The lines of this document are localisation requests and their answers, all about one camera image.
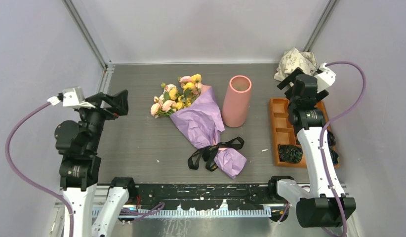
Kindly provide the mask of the black ribbon gold lettering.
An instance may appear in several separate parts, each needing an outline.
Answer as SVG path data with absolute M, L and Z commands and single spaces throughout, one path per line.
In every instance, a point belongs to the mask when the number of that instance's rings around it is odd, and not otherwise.
M 211 172 L 218 168 L 215 163 L 215 157 L 220 148 L 233 148 L 240 150 L 244 146 L 244 139 L 236 137 L 228 142 L 219 142 L 216 145 L 206 146 L 197 149 L 187 160 L 187 165 L 192 170 L 198 170 L 200 159 L 205 162 L 205 168 Z

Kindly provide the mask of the purple flower bouquet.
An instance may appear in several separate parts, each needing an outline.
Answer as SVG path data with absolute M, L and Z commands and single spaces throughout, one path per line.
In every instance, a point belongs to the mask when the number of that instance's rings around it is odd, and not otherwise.
M 178 83 L 161 84 L 162 93 L 154 97 L 151 115 L 170 118 L 196 150 L 222 142 L 225 127 L 212 87 L 202 84 L 200 74 L 179 77 Z M 247 159 L 239 150 L 220 148 L 214 161 L 218 169 L 235 179 Z

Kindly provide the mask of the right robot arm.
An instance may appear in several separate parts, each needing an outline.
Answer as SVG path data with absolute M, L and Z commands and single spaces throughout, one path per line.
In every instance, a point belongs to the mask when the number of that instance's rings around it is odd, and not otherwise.
M 356 209 L 355 200 L 346 196 L 336 176 L 335 139 L 325 127 L 328 117 L 321 105 L 334 81 L 335 73 L 327 67 L 314 76 L 297 68 L 278 84 L 285 98 L 269 102 L 274 163 L 307 168 L 309 188 L 290 176 L 272 176 L 268 198 L 294 206 L 304 228 L 341 227 Z

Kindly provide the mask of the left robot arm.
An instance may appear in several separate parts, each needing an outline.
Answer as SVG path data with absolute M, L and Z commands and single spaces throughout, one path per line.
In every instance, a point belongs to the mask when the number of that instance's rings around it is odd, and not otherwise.
M 115 177 L 108 188 L 104 205 L 95 221 L 92 211 L 97 190 L 101 158 L 97 154 L 107 120 L 128 114 L 128 91 L 115 95 L 99 92 L 85 97 L 78 87 L 67 88 L 51 104 L 79 113 L 80 121 L 66 120 L 55 129 L 55 147 L 62 155 L 60 186 L 66 208 L 65 222 L 70 225 L 64 236 L 109 237 L 125 204 L 136 201 L 138 191 L 131 177 Z

